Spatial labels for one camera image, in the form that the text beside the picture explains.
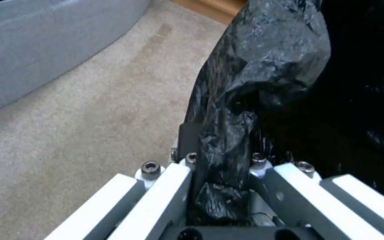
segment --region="carpet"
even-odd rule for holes
[[[225,27],[156,0],[111,46],[0,109],[0,239],[43,239],[116,173],[166,164]]]

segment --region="white metal bar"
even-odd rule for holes
[[[352,175],[321,182],[321,186],[384,234],[384,196]]]
[[[384,239],[293,164],[269,169],[261,183],[258,192],[266,195],[263,199],[288,225],[305,221],[325,239]]]
[[[184,217],[191,175],[189,167],[170,164],[108,240],[159,239],[169,223]]]
[[[45,240],[105,239],[144,193],[142,181],[117,174]]]

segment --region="black plastic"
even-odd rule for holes
[[[192,222],[247,225],[247,178],[259,120],[294,107],[329,59],[316,2],[249,1],[201,68],[185,118],[203,123]]]
[[[330,40],[319,6],[249,1],[201,68],[185,118],[203,123],[190,222],[247,224],[252,152],[384,194],[384,0],[323,1]]]
[[[180,162],[190,152],[198,152],[198,136],[201,123],[182,123],[177,137],[177,162]]]

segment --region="wooden floor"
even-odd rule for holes
[[[247,0],[171,0],[201,15],[229,24]]]

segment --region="sofa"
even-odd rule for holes
[[[150,0],[0,1],[0,108],[128,32]]]

